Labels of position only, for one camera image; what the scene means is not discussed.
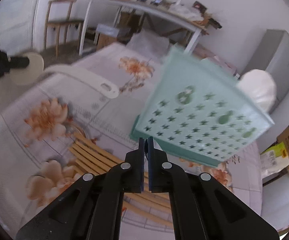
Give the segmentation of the floral tablecloth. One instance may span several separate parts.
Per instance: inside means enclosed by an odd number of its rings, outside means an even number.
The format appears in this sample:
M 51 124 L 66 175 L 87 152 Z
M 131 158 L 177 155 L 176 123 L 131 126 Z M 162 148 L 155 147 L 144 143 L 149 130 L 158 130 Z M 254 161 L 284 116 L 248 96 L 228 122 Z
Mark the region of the floral tablecloth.
M 31 89 L 15 86 L 8 76 L 0 80 L 0 224 L 11 238 L 46 205 L 38 207 L 39 199 L 27 198 L 28 179 L 41 177 L 40 170 L 49 166 L 49 160 L 57 161 L 62 168 L 74 165 L 75 156 L 68 148 L 75 141 L 75 131 L 82 129 L 87 138 L 97 139 L 97 145 L 121 160 L 137 148 L 129 133 L 160 79 L 162 66 L 119 44 L 112 44 L 71 66 L 75 72 L 84 68 L 123 86 L 133 77 L 119 68 L 123 57 L 148 62 L 154 71 L 143 87 L 126 91 L 115 99 L 108 99 L 90 86 L 62 74 L 42 79 Z M 53 98 L 68 105 L 68 135 L 54 141 L 50 138 L 28 140 L 26 133 L 30 126 L 24 119 L 43 100 Z M 258 153 L 254 142 L 233 160 L 219 165 L 215 175 L 223 183 L 226 175 L 229 189 L 260 215 L 262 180 Z M 122 215 L 121 234 L 120 239 L 174 239 L 172 228 L 128 209 Z

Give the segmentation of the wooden chair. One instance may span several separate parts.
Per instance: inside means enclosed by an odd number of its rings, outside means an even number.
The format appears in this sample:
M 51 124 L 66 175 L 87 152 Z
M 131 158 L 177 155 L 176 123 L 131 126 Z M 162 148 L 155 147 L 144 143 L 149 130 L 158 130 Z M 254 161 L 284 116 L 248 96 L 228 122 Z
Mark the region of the wooden chair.
M 48 9 L 46 14 L 45 20 L 45 30 L 44 30 L 44 50 L 47 49 L 47 31 L 48 28 L 52 28 L 55 32 L 55 57 L 58 58 L 59 56 L 59 47 L 60 47 L 60 31 L 61 27 L 65 27 L 64 32 L 64 44 L 67 41 L 67 33 L 70 26 L 77 27 L 79 29 L 79 36 L 78 36 L 78 48 L 81 45 L 81 36 L 83 32 L 83 24 L 84 20 L 81 18 L 71 18 L 72 7 L 77 0 L 49 0 L 48 2 Z M 68 3 L 68 10 L 67 15 L 65 18 L 57 18 L 55 20 L 50 20 L 50 12 L 51 7 L 53 4 L 60 4 L 60 3 Z

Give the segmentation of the yellow white rice bag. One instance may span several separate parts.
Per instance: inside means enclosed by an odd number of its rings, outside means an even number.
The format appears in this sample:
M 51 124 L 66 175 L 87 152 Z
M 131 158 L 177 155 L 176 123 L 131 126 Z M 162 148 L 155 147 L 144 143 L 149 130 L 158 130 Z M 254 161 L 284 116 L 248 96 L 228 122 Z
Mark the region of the yellow white rice bag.
M 260 154 L 262 179 L 289 166 L 289 155 L 284 142 L 280 142 Z

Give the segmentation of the mint green utensil holder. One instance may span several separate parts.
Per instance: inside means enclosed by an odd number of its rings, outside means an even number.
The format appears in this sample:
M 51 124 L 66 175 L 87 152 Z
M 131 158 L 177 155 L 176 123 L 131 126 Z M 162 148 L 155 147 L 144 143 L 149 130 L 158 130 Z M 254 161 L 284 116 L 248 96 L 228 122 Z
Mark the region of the mint green utensil holder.
M 172 47 L 130 137 L 152 137 L 171 155 L 217 167 L 273 126 L 237 83 L 214 63 Z

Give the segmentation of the cardboard box under desk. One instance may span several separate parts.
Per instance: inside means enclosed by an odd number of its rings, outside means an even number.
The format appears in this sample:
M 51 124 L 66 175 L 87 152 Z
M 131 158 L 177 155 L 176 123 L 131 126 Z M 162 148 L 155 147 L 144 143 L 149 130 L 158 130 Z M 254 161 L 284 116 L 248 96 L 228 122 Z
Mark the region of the cardboard box under desk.
M 116 37 L 111 37 L 105 34 L 100 34 L 98 38 L 98 43 L 97 43 L 97 50 L 101 50 L 104 47 L 109 46 L 112 43 L 115 43 L 118 41 L 118 38 Z

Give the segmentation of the grey flat box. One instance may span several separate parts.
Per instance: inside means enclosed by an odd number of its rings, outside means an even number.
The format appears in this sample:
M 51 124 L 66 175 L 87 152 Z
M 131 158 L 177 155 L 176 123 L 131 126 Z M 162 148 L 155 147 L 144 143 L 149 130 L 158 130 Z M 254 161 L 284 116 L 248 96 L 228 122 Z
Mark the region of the grey flat box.
M 114 24 L 99 23 L 96 27 L 96 33 L 120 38 L 127 36 L 130 33 L 130 28 L 115 26 Z

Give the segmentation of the white sack under desk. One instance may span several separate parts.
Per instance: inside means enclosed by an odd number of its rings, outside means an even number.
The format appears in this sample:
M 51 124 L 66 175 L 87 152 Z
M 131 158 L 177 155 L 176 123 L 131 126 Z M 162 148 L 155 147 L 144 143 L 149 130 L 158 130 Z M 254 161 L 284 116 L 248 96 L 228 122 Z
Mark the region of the white sack under desk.
M 126 47 L 142 56 L 155 61 L 160 61 L 160 59 L 167 55 L 170 42 L 166 37 L 142 29 L 139 33 L 132 35 L 131 40 L 128 42 Z

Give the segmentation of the silver refrigerator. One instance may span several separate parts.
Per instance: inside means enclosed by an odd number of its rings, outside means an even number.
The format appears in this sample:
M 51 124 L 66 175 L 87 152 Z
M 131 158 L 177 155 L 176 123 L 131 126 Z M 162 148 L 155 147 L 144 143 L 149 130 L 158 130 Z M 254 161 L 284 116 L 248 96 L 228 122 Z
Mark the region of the silver refrigerator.
M 272 113 L 289 92 L 289 34 L 285 30 L 268 29 L 242 74 L 253 69 L 264 70 L 277 86 Z

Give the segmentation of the white desk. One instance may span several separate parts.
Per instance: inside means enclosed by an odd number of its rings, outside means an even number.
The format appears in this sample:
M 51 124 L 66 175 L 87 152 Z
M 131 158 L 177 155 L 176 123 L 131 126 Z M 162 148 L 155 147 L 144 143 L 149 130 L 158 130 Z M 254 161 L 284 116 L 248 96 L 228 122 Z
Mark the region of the white desk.
M 202 37 L 203 35 L 208 35 L 207 29 L 205 27 L 195 24 L 181 16 L 173 14 L 169 12 L 168 10 L 159 8 L 154 5 L 149 5 L 147 3 L 137 2 L 137 1 L 132 1 L 132 0 L 88 0 L 88 1 L 89 3 L 88 3 L 87 10 L 85 13 L 84 23 L 83 23 L 83 26 L 81 27 L 81 37 L 80 37 L 80 45 L 79 45 L 80 56 L 83 54 L 83 51 L 84 51 L 85 34 L 87 30 L 87 25 L 89 22 L 91 4 L 95 2 L 101 2 L 101 3 L 114 5 L 118 7 L 115 20 L 113 21 L 114 25 L 117 22 L 118 15 L 121 12 L 121 9 L 123 7 L 127 7 L 127 8 L 145 12 L 149 15 L 154 15 L 163 20 L 177 24 L 181 28 L 184 28 L 187 31 L 190 31 L 191 33 L 193 33 L 193 35 L 191 36 L 191 39 L 185 48 L 185 53 L 187 54 L 191 54 L 193 52 L 193 50 L 196 48 L 196 45 L 198 44 L 200 40 L 200 37 Z

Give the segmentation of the white plastic bag on desk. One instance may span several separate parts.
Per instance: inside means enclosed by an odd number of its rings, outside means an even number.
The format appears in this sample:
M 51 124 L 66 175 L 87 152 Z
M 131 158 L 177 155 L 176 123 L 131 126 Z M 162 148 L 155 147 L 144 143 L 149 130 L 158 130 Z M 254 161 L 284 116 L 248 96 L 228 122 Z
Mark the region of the white plastic bag on desk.
M 181 2 L 182 0 L 177 0 L 171 4 L 168 11 L 191 22 L 202 21 L 204 19 L 198 9 L 182 5 Z

